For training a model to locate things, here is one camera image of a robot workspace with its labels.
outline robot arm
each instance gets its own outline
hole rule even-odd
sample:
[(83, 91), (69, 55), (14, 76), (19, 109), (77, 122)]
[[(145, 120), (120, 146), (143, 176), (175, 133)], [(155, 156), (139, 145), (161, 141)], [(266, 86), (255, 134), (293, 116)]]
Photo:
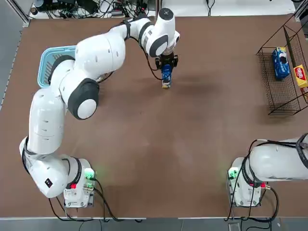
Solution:
[(256, 206), (263, 182), (308, 179), (308, 133), (284, 141), (258, 140), (246, 157), (229, 169), (230, 193), (237, 206)]
[(125, 59), (125, 40), (134, 37), (151, 57), (169, 55), (180, 38), (175, 17), (163, 8), (155, 25), (148, 18), (130, 19), (107, 33), (77, 44), (75, 58), (61, 56), (51, 69), (50, 86), (33, 97), (29, 135), (19, 146), (25, 169), (48, 198), (64, 192), (65, 204), (86, 207), (93, 188), (86, 175), (93, 170), (85, 159), (57, 156), (68, 111), (77, 119), (91, 117), (98, 105), (97, 79), (119, 69)]

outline black wire rack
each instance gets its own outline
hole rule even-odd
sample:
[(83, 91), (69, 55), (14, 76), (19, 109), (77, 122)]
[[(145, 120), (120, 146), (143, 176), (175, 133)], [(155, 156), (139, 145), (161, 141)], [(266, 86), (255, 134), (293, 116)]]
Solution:
[[(287, 25), (288, 22), (294, 18), (295, 14), (303, 9), (303, 7), (306, 8), (307, 5), (308, 3), (299, 7), (257, 52), (261, 67), (262, 86), (265, 89), (269, 105), (269, 115), (295, 115), (308, 107), (293, 74), (293, 69), (301, 64), (304, 67), (305, 73), (308, 74), (302, 44), (298, 35), (307, 22), (304, 23), (299, 30), (293, 30)], [(283, 42), (283, 46), (279, 47), (286, 48), (290, 68), (290, 75), (279, 81), (275, 78), (272, 60), (272, 53), (276, 47), (267, 46), (267, 44), (279, 43), (278, 41), (280, 41), (280, 43)]]

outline blue can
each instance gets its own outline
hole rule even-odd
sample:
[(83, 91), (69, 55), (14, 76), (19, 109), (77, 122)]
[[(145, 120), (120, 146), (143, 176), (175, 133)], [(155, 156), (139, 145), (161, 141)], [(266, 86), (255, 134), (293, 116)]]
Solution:
[(162, 66), (162, 88), (170, 88), (171, 87), (171, 74), (172, 67), (169, 64)]

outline table surface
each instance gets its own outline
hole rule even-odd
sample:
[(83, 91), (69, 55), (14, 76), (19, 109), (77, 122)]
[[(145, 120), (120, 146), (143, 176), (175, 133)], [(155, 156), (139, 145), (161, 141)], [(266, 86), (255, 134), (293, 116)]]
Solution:
[[(58, 153), (90, 161), (118, 217), (226, 217), (226, 170), (233, 160), (246, 155), (254, 139), (282, 140), (307, 131), (308, 110), (288, 118), (267, 115), (255, 56), (288, 17), (177, 18), (179, 65), (169, 90), (161, 89), (142, 50), (129, 40), (124, 65), (101, 85), (95, 115), (79, 121), (67, 114)], [(39, 89), (41, 54), (106, 32), (118, 22), (33, 20), (23, 30), (0, 111), (0, 217), (53, 216), (18, 151)], [(279, 216), (308, 216), (305, 181), (271, 185), (280, 197)], [(102, 217), (99, 202), (71, 215)], [(268, 193), (252, 216), (269, 217), (273, 207)], [(235, 210), (236, 216), (246, 214), (247, 209)]]

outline blue basket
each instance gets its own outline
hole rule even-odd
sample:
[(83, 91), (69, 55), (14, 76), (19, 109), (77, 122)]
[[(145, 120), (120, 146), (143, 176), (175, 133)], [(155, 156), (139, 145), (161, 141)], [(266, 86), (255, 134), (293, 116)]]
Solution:
[(41, 88), (49, 87), (48, 77), (53, 63), (62, 55), (70, 55), (75, 58), (76, 46), (52, 47), (42, 54), (38, 69), (38, 85)]

